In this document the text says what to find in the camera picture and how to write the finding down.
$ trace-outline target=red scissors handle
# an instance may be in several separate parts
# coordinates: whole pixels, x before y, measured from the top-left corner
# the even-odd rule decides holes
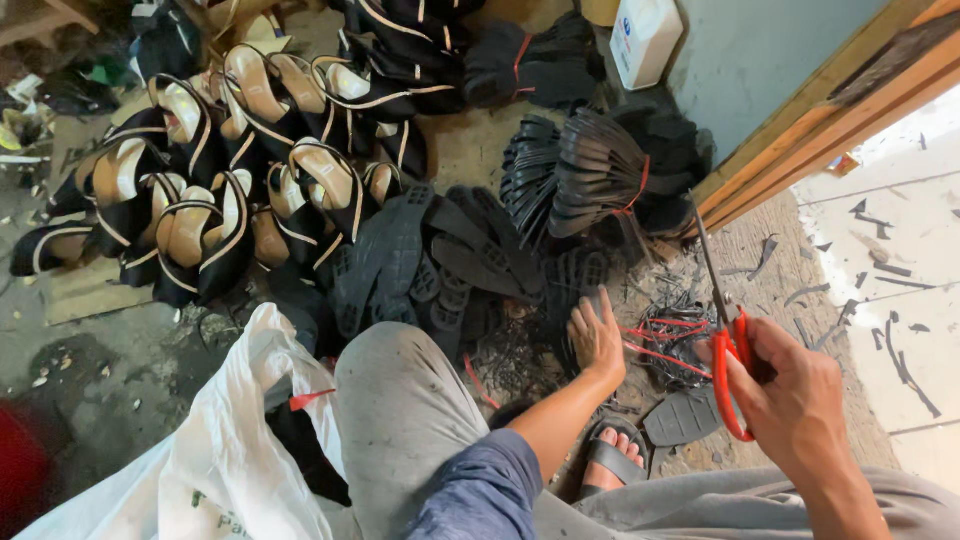
[[[748,373],[753,374],[754,356],[750,350],[750,342],[747,340],[748,319],[746,311],[741,307],[740,316],[733,321],[733,339],[730,338],[730,332],[727,329],[713,335],[713,393],[717,400],[717,408],[733,437],[745,443],[753,442],[754,435],[749,429],[740,427],[740,421],[737,420],[736,411],[733,409],[730,385],[727,382],[727,352],[743,364]]]

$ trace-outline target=scissors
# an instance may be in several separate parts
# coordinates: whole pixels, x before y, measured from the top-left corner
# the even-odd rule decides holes
[[[754,441],[754,435],[747,428],[740,427],[740,421],[736,418],[736,411],[733,409],[733,401],[730,394],[730,387],[727,382],[727,352],[733,355],[743,367],[747,368],[747,373],[756,378],[754,373],[754,353],[750,347],[750,341],[747,339],[747,322],[750,316],[743,310],[743,307],[737,306],[737,311],[732,310],[724,302],[723,289],[720,287],[716,269],[713,267],[713,257],[710,253],[710,244],[707,239],[707,230],[704,228],[704,218],[700,211],[695,209],[697,219],[697,232],[700,234],[700,243],[704,246],[704,258],[707,260],[707,270],[710,274],[710,280],[713,282],[713,303],[717,306],[717,325],[713,331],[710,340],[713,344],[713,394],[716,396],[717,408],[720,409],[720,417],[723,418],[727,429],[737,440],[749,443]],[[733,339],[731,339],[728,328],[733,327]]]

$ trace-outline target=hand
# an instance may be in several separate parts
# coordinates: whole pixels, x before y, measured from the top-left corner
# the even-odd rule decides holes
[[[755,356],[777,370],[772,382],[760,386],[727,355],[731,393],[760,448],[798,488],[827,481],[837,467],[855,467],[836,360],[808,351],[767,318],[750,319],[747,335]],[[706,340],[696,349],[701,360],[712,362]]]
[[[623,360],[623,341],[620,328],[613,316],[613,306],[607,287],[600,285],[600,310],[603,322],[597,318],[590,299],[583,297],[580,305],[573,309],[566,332],[573,341],[577,352],[577,363],[584,373],[596,374],[610,384],[610,391],[616,389],[627,375],[627,366]]]

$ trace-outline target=scissors blade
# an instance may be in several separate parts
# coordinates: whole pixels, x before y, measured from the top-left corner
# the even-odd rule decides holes
[[[697,220],[697,233],[700,235],[700,243],[704,246],[704,259],[707,260],[707,272],[710,274],[710,280],[713,282],[713,303],[717,307],[717,329],[723,330],[724,325],[730,325],[730,313],[727,311],[723,289],[720,287],[720,277],[713,267],[713,253],[710,251],[710,242],[707,239],[707,228],[704,227],[704,218],[696,208],[693,209],[693,215]]]

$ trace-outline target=wooden door frame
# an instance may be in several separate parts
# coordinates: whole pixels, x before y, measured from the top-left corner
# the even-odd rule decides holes
[[[721,229],[960,84],[954,27],[960,13],[954,12],[960,0],[891,0],[694,188],[707,228]],[[844,99],[841,90],[861,81],[864,66],[931,27],[946,37],[909,59],[898,75]],[[692,229],[685,234],[693,235]]]

